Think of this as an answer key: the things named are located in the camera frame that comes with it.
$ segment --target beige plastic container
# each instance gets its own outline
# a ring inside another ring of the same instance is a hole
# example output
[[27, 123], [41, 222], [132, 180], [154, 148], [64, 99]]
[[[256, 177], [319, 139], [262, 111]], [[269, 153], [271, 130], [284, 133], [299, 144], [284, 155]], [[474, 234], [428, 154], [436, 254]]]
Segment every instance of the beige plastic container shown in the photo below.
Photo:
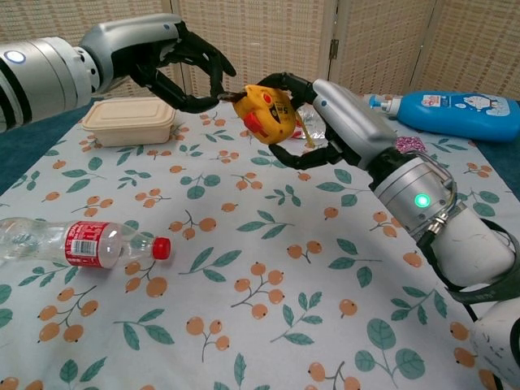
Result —
[[103, 146], [162, 144], [176, 111], [158, 97], [125, 97], [95, 102], [83, 120]]

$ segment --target clear plastic bottle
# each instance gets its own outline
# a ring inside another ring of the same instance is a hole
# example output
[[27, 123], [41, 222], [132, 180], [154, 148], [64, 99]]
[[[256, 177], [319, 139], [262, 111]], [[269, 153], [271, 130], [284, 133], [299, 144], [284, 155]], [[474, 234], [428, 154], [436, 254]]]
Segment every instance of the clear plastic bottle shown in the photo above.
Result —
[[166, 260], [171, 243], [119, 223], [49, 223], [26, 218], [0, 220], [0, 261], [48, 260], [82, 267], [112, 268], [139, 258]]

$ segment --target red bottle cap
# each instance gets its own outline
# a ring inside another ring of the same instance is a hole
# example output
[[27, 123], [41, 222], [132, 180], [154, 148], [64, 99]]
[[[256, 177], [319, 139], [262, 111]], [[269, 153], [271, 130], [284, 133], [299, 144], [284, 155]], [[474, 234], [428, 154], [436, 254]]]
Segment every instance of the red bottle cap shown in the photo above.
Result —
[[156, 260], [166, 260], [170, 257], [171, 242], [166, 237], [156, 237], [152, 245], [152, 256]]

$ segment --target pink object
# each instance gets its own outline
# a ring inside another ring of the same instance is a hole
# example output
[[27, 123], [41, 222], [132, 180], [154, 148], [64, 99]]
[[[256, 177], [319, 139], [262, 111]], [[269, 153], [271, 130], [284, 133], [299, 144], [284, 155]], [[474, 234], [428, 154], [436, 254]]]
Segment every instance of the pink object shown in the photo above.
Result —
[[417, 150], [418, 152], [426, 152], [426, 146], [418, 136], [399, 136], [396, 141], [396, 148], [401, 153]]

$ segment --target table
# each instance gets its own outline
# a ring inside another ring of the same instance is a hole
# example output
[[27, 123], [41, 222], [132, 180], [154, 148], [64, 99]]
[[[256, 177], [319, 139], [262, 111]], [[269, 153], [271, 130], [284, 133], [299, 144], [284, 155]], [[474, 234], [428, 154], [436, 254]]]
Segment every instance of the table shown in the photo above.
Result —
[[[388, 123], [520, 236], [518, 201], [472, 142]], [[343, 162], [284, 168], [227, 103], [178, 112], [163, 145], [102, 148], [77, 124], [0, 197], [0, 218], [126, 223], [175, 254], [112, 271], [4, 264], [0, 388], [484, 388], [469, 317], [370, 181]]]

